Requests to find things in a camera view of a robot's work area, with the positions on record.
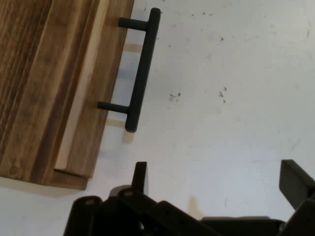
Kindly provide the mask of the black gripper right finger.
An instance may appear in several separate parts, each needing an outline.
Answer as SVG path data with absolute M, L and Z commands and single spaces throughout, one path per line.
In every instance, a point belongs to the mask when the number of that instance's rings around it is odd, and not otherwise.
M 294 208 L 294 213 L 280 231 L 281 236 L 315 234 L 315 180 L 294 160 L 282 160 L 279 188 Z

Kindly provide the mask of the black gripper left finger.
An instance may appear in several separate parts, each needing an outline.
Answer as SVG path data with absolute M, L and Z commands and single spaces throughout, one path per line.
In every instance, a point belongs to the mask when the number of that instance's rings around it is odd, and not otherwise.
M 144 193 L 147 162 L 137 162 L 131 186 L 103 201 L 97 196 L 74 201 L 65 236 L 215 236 L 217 232 L 167 201 Z

